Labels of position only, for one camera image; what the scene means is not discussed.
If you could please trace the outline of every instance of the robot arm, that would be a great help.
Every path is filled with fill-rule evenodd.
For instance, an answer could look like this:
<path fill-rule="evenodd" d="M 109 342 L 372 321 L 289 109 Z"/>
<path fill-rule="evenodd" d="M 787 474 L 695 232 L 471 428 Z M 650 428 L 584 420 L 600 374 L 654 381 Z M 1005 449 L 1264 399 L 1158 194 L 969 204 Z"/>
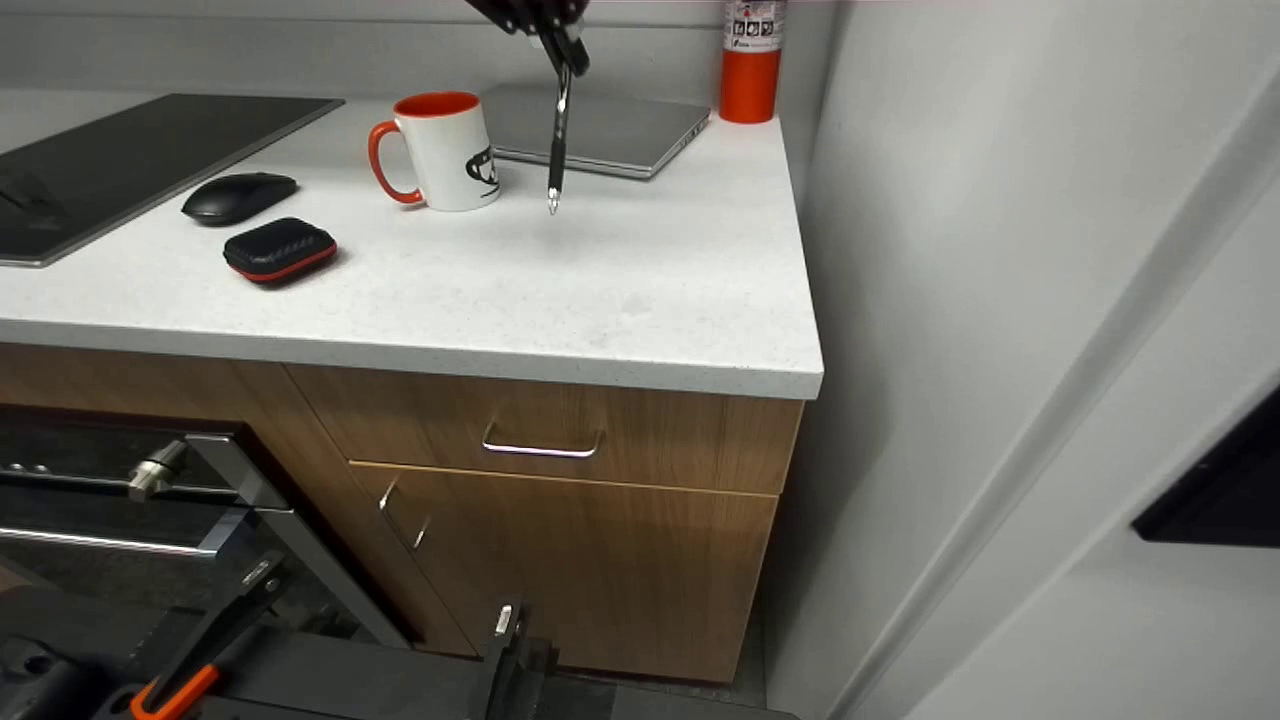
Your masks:
<path fill-rule="evenodd" d="M 537 37 L 557 67 L 557 75 L 584 75 L 588 47 L 571 37 L 571 24 L 588 12 L 588 0 L 470 0 L 510 37 Z"/>
<path fill-rule="evenodd" d="M 571 75 L 588 71 L 588 47 L 571 34 L 571 24 L 588 12 L 588 0 L 470 0 L 510 37 L 537 37 L 557 67 L 557 118 L 553 118 L 553 155 L 549 155 L 549 200 L 561 209 L 565 194 L 565 155 L 570 155 L 570 109 L 571 109 Z"/>

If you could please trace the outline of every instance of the black computer mouse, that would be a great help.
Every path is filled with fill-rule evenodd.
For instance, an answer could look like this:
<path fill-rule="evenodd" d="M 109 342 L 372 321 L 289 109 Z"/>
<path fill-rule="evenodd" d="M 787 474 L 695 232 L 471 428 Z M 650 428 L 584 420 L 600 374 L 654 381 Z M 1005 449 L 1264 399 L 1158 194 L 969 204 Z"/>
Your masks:
<path fill-rule="evenodd" d="M 183 212 L 196 223 L 225 230 L 281 204 L 291 194 L 296 179 L 275 172 L 216 177 L 183 200 Z"/>

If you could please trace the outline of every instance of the white mug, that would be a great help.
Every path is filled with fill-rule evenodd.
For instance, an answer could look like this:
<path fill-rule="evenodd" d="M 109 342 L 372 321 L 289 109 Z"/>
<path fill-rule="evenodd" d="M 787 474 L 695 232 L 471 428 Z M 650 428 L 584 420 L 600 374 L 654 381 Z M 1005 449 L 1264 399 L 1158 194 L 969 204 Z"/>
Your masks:
<path fill-rule="evenodd" d="M 401 134 L 422 187 L 398 187 L 379 144 Z M 425 93 L 406 97 L 393 122 L 367 128 L 367 167 L 398 204 L 443 212 L 479 209 L 500 198 L 479 97 Z"/>

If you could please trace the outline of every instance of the white countertop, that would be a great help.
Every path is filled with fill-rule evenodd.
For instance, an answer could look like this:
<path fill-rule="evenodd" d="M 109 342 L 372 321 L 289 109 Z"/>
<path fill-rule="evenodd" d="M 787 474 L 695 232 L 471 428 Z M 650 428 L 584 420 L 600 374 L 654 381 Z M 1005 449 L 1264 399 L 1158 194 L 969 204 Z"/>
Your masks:
<path fill-rule="evenodd" d="M 144 97 L 0 93 L 0 152 Z M 479 212 L 406 212 L 367 177 L 388 104 L 345 104 L 238 166 L 304 184 L 271 212 L 196 230 L 181 198 L 51 270 L 0 270 L 0 342 L 286 363 L 813 399 L 821 342 L 780 124 L 711 124 L 654 184 L 500 166 Z M 225 240 L 275 217 L 342 260 L 265 294 Z"/>

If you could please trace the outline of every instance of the wooden cabinet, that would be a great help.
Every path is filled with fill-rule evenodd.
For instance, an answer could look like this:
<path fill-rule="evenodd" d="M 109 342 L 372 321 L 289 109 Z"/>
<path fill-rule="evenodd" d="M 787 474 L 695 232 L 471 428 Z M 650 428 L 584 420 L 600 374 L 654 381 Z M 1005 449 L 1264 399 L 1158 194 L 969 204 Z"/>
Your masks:
<path fill-rule="evenodd" d="M 731 680 L 800 428 L 731 399 L 0 349 L 0 403 L 252 424 L 435 652 L 529 600 L 565 666 Z"/>
<path fill-rule="evenodd" d="M 577 482 L 356 470 L 471 646 L 524 600 L 565 666 L 727 680 L 777 504 Z"/>

